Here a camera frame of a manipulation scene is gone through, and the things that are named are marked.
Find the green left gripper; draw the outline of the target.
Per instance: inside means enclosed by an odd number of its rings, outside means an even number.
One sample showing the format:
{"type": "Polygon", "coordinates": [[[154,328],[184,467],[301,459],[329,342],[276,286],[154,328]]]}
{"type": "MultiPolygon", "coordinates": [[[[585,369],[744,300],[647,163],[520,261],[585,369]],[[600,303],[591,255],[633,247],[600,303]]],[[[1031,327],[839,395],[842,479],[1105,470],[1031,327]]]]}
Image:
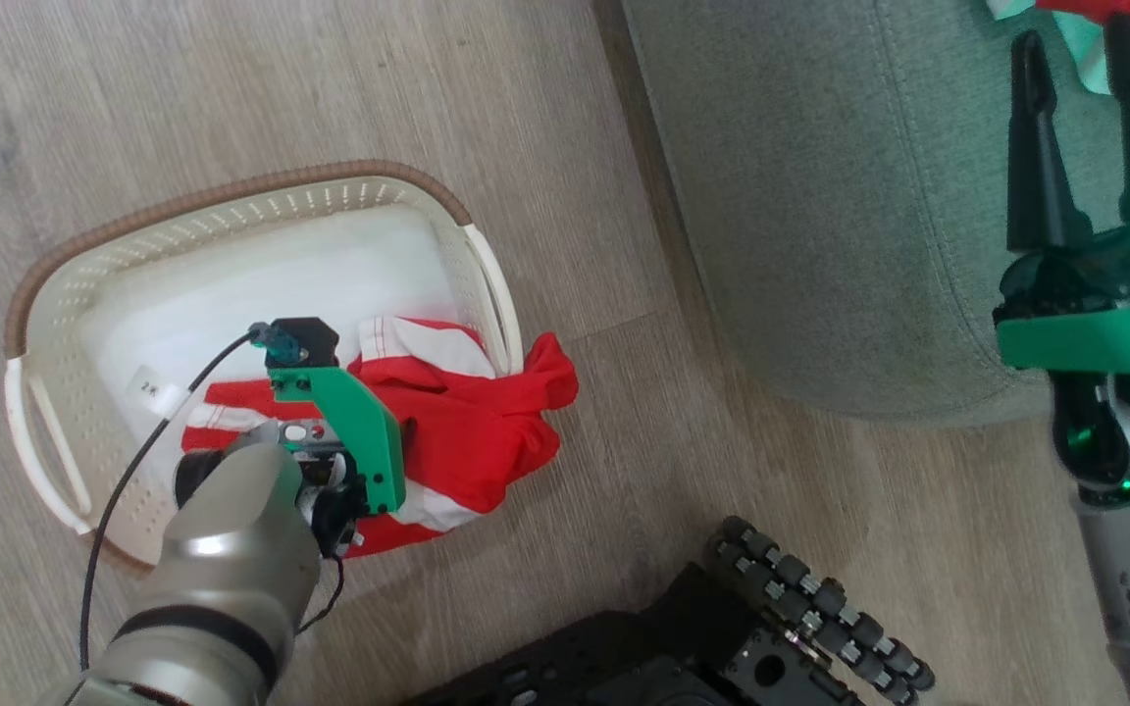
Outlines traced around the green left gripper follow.
{"type": "Polygon", "coordinates": [[[324,558],[342,558],[363,518],[405,504],[402,428],[386,406],[342,367],[273,367],[275,402],[318,416],[285,420],[278,442],[308,465],[299,509],[324,558]]]}

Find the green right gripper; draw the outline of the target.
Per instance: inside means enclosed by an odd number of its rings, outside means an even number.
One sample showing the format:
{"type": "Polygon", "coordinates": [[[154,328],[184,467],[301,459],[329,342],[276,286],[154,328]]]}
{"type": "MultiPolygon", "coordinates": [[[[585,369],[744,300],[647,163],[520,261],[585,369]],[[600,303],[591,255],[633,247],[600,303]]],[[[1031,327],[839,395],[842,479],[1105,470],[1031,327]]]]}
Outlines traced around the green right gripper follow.
{"type": "MultiPolygon", "coordinates": [[[[1118,215],[1130,224],[1129,14],[1104,21],[1104,58],[1124,148],[1118,215]]],[[[1012,368],[1130,375],[1130,225],[1094,235],[1074,201],[1055,108],[1044,40],[1024,30],[1010,45],[1007,250],[1031,254],[1002,276],[999,350],[1012,368]]]]}

